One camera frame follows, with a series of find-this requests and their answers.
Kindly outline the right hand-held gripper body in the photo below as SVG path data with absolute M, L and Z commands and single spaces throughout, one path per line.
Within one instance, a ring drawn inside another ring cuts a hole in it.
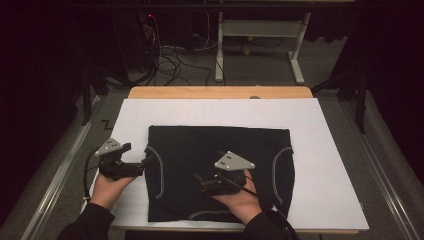
M 246 184 L 245 170 L 255 168 L 255 164 L 245 158 L 228 151 L 214 163 L 216 173 L 207 180 L 217 179 L 218 184 L 202 188 L 209 196 L 234 195 L 239 193 Z

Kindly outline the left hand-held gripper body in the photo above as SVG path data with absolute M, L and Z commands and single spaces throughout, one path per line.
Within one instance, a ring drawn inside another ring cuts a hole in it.
M 123 145 L 113 138 L 106 140 L 95 152 L 99 158 L 99 172 L 107 178 L 119 180 L 126 177 L 143 175 L 144 168 L 140 163 L 125 163 L 117 150 Z

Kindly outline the black knit vest grey trim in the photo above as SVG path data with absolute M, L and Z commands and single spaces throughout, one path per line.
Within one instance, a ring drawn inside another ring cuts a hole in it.
M 214 163 L 231 151 L 255 164 L 250 171 L 261 207 L 289 212 L 295 182 L 290 131 L 215 126 L 151 126 L 147 155 L 155 159 L 145 168 L 148 220 L 236 223 L 228 208 L 202 192 L 193 177 L 210 179 Z

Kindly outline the person's left hand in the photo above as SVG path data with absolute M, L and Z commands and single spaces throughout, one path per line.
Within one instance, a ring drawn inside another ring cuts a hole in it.
M 102 174 L 98 174 L 95 180 L 90 202 L 107 210 L 111 210 L 124 189 L 134 180 L 135 177 L 126 177 L 119 180 L 113 180 L 105 177 Z

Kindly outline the person's right hand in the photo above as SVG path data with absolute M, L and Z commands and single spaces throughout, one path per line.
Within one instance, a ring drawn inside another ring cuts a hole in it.
M 243 190 L 234 195 L 213 196 L 213 199 L 226 205 L 244 225 L 256 214 L 262 212 L 258 198 Z

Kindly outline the black metal stand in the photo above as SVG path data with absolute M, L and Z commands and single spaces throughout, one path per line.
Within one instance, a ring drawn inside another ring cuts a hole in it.
M 86 61 L 81 66 L 83 120 L 82 126 L 86 126 L 92 115 L 91 90 L 97 95 L 106 96 L 109 93 L 109 85 L 133 87 L 134 83 L 128 77 L 120 77 L 112 73 L 100 64 Z
M 365 109 L 367 77 L 362 67 L 354 67 L 339 74 L 332 75 L 328 80 L 311 88 L 313 94 L 324 89 L 339 87 L 339 101 L 356 100 L 355 123 L 362 134 L 365 134 Z

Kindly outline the wooden table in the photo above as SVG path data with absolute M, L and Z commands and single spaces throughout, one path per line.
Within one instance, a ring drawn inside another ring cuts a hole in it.
M 136 87 L 128 99 L 300 99 L 314 98 L 306 87 Z

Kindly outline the white board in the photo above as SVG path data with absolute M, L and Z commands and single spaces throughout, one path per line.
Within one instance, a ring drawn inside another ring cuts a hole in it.
M 295 183 L 288 221 L 300 233 L 358 233 L 367 220 L 315 98 L 126 99 L 111 137 L 130 143 L 125 162 L 139 162 L 151 125 L 288 129 Z

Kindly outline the grey metal floor rail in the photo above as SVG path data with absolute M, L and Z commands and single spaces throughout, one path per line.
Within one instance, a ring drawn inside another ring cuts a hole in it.
M 91 112 L 84 117 L 82 99 L 77 100 L 78 112 L 59 141 L 40 165 L 21 199 L 29 205 L 28 222 L 19 240 L 38 240 L 69 178 L 75 157 L 91 128 L 91 120 L 97 114 L 103 98 L 89 101 Z
M 388 208 L 390 209 L 391 214 L 394 220 L 396 221 L 404 239 L 420 240 L 420 236 L 415 226 L 413 225 L 413 222 L 405 211 L 404 204 L 402 203 L 399 195 L 396 193 L 375 151 L 372 149 L 368 137 L 357 126 L 355 114 L 351 109 L 350 104 L 348 102 L 342 101 L 340 102 L 340 106 L 343 109 L 345 115 L 347 116 L 350 125 L 355 130 L 355 133 L 359 138 L 359 141 L 364 151 L 366 152 L 368 164 L 370 165 L 372 175 L 375 178 L 375 181 L 380 188 L 383 198 L 385 199 L 385 202 L 388 205 Z

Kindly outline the white metal desk frame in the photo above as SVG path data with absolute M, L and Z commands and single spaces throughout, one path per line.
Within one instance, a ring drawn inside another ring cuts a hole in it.
M 295 38 L 296 46 L 287 53 L 291 69 L 298 85 L 304 85 L 305 80 L 298 62 L 298 54 L 309 24 L 311 13 L 304 14 L 302 20 L 297 21 L 265 21 L 265 20 L 225 20 L 223 13 L 218 18 L 218 41 L 215 63 L 215 81 L 224 80 L 224 37 L 278 37 Z

